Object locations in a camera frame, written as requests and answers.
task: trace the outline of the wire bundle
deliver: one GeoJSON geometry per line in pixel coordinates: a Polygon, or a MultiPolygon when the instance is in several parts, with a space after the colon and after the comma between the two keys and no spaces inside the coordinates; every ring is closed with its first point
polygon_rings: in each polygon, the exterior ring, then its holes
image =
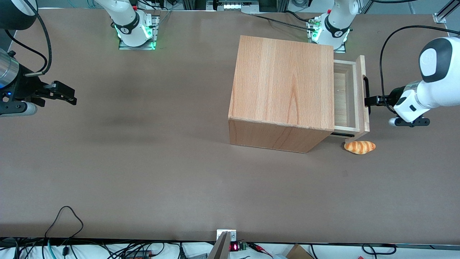
{"type": "Polygon", "coordinates": [[[266,255],[268,255],[268,256],[270,256],[270,257],[273,258],[273,256],[272,256],[269,252],[267,252],[267,251],[266,251],[265,249],[263,249],[261,246],[256,245],[255,243],[248,242],[248,243],[247,243],[247,246],[248,246],[249,248],[251,248],[252,250],[258,252],[258,253],[263,253],[263,254],[266,254],[266,255]]]}

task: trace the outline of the wooden panel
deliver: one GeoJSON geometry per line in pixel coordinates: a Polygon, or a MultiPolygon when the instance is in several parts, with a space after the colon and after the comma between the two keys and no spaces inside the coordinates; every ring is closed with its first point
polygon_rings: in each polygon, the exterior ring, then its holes
{"type": "Polygon", "coordinates": [[[364,107],[365,76],[364,56],[356,62],[334,60],[334,101],[336,133],[353,134],[345,142],[351,142],[369,132],[369,114],[364,107]]]}
{"type": "Polygon", "coordinates": [[[331,46],[241,36],[229,117],[334,129],[331,46]]]}
{"type": "Polygon", "coordinates": [[[305,153],[330,131],[229,119],[230,144],[305,153]]]}
{"type": "Polygon", "coordinates": [[[364,56],[359,56],[356,59],[356,110],[359,120],[360,133],[356,134],[354,138],[347,139],[345,142],[354,141],[363,135],[370,132],[369,125],[369,112],[366,106],[364,106],[364,97],[366,96],[364,88],[364,81],[362,80],[366,76],[366,63],[364,56]]]}

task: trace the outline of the white floor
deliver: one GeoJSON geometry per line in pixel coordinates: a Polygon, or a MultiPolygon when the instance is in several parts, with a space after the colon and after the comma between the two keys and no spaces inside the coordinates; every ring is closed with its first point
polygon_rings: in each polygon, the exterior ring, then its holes
{"type": "MultiPolygon", "coordinates": [[[[193,256],[209,253],[212,249],[212,245],[203,242],[194,243],[183,243],[185,255],[190,258],[193,256]]],[[[287,244],[259,244],[266,251],[272,255],[281,254],[286,256],[293,245],[287,244]]],[[[303,248],[311,254],[309,245],[302,245],[303,248]]],[[[108,245],[108,248],[115,252],[126,245],[108,245]]],[[[57,259],[62,259],[62,246],[52,247],[54,254],[57,259]]],[[[162,248],[162,244],[152,244],[149,250],[152,250],[153,254],[158,253],[162,248]]],[[[78,245],[73,246],[78,259],[109,259],[109,253],[97,245],[78,245]]],[[[327,246],[327,245],[315,245],[314,246],[316,256],[318,259],[357,259],[362,256],[364,259],[374,259],[373,256],[365,254],[361,247],[350,247],[350,246],[327,246]]],[[[376,248],[377,252],[388,252],[392,249],[387,248],[376,248]]],[[[52,259],[48,248],[44,248],[45,259],[52,259]]],[[[177,259],[179,248],[176,245],[166,244],[165,249],[161,254],[156,256],[156,259],[177,259]]],[[[243,257],[250,256],[250,259],[270,259],[270,256],[255,252],[252,249],[239,252],[231,252],[230,259],[241,259],[243,257]]],[[[4,251],[0,251],[0,258],[2,259],[14,259],[14,248],[10,248],[4,251]]],[[[35,247],[29,255],[30,259],[43,259],[41,255],[41,247],[35,247]]],[[[66,257],[68,259],[74,259],[72,252],[66,257]]],[[[433,249],[414,249],[414,248],[398,248],[397,252],[393,255],[379,255],[379,259],[460,259],[460,251],[450,250],[433,250],[433,249]]]]}

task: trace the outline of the red wire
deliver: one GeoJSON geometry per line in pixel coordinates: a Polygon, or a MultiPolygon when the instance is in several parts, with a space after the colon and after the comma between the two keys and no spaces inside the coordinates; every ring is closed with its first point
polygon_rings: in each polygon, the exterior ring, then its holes
{"type": "Polygon", "coordinates": [[[267,252],[265,249],[263,249],[261,246],[256,246],[257,250],[261,251],[262,253],[266,254],[266,255],[269,255],[270,257],[273,258],[273,256],[267,252]]]}

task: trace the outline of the robotic arm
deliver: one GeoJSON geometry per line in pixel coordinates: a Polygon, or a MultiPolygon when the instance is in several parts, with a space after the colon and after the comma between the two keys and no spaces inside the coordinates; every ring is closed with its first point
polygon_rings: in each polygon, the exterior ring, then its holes
{"type": "Polygon", "coordinates": [[[334,50],[340,48],[346,41],[351,22],[358,11],[357,0],[335,0],[330,11],[316,17],[313,24],[307,23],[315,29],[310,33],[311,41],[331,45],[334,50]]]}
{"type": "Polygon", "coordinates": [[[366,106],[393,106],[398,117],[391,126],[427,126],[423,114],[439,106],[460,105],[460,38],[442,37],[430,41],[420,52],[421,81],[394,89],[386,96],[366,98],[366,106]]]}
{"type": "MultiPolygon", "coordinates": [[[[120,39],[130,47],[143,45],[153,37],[152,16],[134,10],[126,0],[97,0],[111,16],[120,39]]],[[[0,29],[28,29],[36,20],[37,2],[29,0],[0,0],[0,29]]],[[[59,81],[42,82],[39,75],[20,64],[14,51],[0,49],[0,117],[33,115],[45,100],[64,100],[76,105],[75,90],[59,81]]]]}
{"type": "Polygon", "coordinates": [[[96,0],[109,13],[119,38],[130,47],[138,47],[153,37],[152,15],[134,10],[127,0],[96,0]]]}

